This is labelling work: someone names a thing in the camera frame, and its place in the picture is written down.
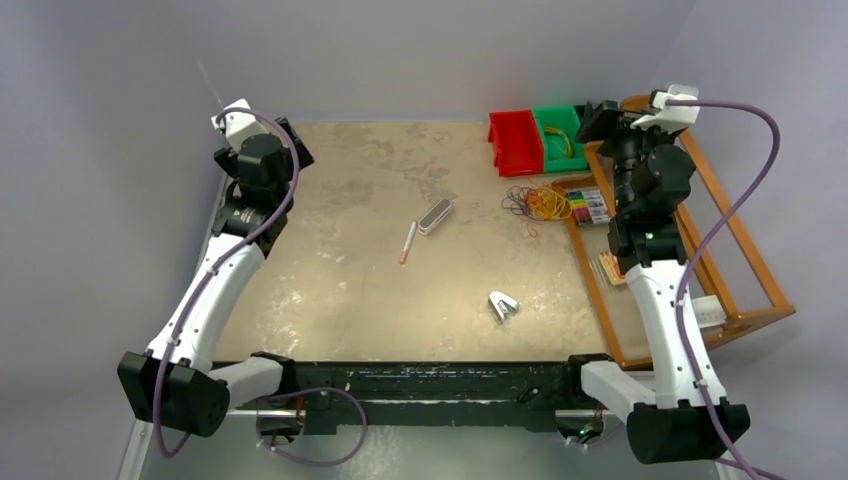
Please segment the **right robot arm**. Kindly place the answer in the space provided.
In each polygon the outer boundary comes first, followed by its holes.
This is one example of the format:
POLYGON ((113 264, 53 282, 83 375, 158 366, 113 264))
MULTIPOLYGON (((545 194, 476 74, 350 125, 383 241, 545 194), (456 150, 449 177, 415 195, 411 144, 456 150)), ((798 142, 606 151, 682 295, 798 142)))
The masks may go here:
POLYGON ((565 375, 561 392, 573 406, 596 399, 614 413, 643 464, 715 460, 750 425, 747 408, 729 403, 711 368, 688 290, 693 267, 675 219, 695 171, 675 141, 700 106, 694 94, 672 91, 655 92, 642 114, 614 101, 588 104, 577 134, 613 161, 608 242, 641 315, 655 384, 598 360, 565 375))

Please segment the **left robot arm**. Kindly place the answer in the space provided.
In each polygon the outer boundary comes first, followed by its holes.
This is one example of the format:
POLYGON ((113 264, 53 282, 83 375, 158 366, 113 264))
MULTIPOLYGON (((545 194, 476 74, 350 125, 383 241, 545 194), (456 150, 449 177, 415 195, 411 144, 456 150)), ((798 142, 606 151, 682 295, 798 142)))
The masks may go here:
POLYGON ((260 352, 222 368, 213 363, 224 327, 287 225, 299 175, 314 158, 285 117, 232 107, 214 122, 229 142, 214 160, 231 182, 204 258, 162 331, 117 367, 135 417, 157 435, 171 429, 209 437, 245 403, 262 398, 284 409, 298 395, 298 382, 284 373, 285 357, 260 352))

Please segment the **green plastic bin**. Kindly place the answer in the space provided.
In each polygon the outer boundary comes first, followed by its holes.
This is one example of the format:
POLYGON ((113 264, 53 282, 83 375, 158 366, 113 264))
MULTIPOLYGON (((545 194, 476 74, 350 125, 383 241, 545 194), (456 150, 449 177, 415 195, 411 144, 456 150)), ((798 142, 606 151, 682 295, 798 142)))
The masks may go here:
POLYGON ((532 110, 543 146, 545 173, 570 173, 588 169, 584 147, 576 140, 580 117, 574 106, 532 110))

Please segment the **box of coloured markers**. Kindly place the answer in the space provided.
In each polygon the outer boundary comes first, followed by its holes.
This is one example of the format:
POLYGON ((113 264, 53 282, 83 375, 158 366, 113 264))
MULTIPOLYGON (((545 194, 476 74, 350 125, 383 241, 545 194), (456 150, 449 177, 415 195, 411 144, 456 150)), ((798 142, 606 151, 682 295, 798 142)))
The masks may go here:
POLYGON ((603 195, 597 188, 567 190, 572 217, 578 226, 604 224, 610 221, 610 214, 603 195))

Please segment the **red plastic bin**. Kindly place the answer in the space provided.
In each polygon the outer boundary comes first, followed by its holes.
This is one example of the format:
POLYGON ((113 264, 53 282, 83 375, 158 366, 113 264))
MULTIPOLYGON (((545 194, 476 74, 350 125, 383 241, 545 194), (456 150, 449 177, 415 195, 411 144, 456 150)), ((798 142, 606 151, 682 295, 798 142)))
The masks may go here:
POLYGON ((544 147, 531 110, 490 113, 488 142, 500 177, 544 172, 544 147))

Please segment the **white marker orange cap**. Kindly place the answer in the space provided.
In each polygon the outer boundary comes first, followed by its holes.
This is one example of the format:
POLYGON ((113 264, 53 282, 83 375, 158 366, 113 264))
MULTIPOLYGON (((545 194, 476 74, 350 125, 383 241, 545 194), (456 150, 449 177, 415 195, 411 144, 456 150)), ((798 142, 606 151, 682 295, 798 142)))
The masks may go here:
POLYGON ((400 257, 399 257, 399 263, 401 265, 405 265, 406 262, 407 262, 408 255, 410 253, 410 250, 411 250, 411 247, 412 247, 412 244, 413 244, 413 241, 414 241, 414 238, 415 238, 417 232, 418 232, 418 222, 412 221, 410 228, 409 228, 409 231, 408 231, 408 234, 406 236, 400 257))

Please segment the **orange small card pack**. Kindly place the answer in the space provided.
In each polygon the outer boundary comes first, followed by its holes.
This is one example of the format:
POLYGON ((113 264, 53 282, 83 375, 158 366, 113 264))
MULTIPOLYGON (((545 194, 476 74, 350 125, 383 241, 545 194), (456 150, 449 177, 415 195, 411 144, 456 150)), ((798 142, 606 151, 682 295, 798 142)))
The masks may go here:
POLYGON ((611 252, 602 252, 598 255, 601 267, 611 286, 618 287, 627 283, 626 276, 620 271, 618 258, 611 252))

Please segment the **white grey stapler case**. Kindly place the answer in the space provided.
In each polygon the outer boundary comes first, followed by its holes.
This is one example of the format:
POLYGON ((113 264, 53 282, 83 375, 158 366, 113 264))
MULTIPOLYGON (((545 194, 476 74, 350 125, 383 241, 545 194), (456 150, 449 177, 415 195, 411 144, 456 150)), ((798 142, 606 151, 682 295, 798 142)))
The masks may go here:
POLYGON ((418 221, 418 232, 421 235, 429 235, 451 212, 453 202, 450 199, 442 199, 433 205, 430 210, 418 221))

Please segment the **wooden shelf rack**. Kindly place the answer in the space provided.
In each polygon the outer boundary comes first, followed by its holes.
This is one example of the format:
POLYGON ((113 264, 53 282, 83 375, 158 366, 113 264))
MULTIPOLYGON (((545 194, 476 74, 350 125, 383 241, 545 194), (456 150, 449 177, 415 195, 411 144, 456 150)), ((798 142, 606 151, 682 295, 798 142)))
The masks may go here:
MULTIPOLYGON (((679 206, 676 221, 688 254, 693 254, 709 231, 707 218, 719 218, 732 201, 714 169, 688 131, 679 144, 697 168, 694 200, 679 206), (712 203, 697 206, 695 200, 712 203)), ((578 226, 565 222, 580 265, 592 307, 597 315, 608 355, 625 370, 646 370, 651 365, 647 337, 634 297, 624 286, 614 287, 598 255, 607 251, 604 224, 578 226)), ((795 313, 769 265, 739 216, 733 216, 700 257, 692 281, 697 296, 716 295, 727 314, 726 323, 703 331, 708 349, 714 350, 795 313)))

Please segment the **white label box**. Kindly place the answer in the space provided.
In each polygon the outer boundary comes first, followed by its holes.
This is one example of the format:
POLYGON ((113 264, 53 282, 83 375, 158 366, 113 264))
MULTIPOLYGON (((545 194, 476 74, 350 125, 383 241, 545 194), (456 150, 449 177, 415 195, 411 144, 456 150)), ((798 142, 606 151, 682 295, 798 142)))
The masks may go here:
POLYGON ((694 298, 692 306, 701 330, 715 329, 726 323, 727 314, 716 295, 694 298))

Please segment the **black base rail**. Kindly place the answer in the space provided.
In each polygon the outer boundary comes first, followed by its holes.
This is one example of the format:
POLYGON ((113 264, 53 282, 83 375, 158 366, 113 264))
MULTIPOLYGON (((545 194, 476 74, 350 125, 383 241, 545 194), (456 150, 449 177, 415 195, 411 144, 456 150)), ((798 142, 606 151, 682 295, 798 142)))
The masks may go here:
POLYGON ((278 393, 256 406, 297 413, 308 435, 340 426, 517 427, 581 440, 609 411, 582 392, 568 361, 290 361, 278 393))

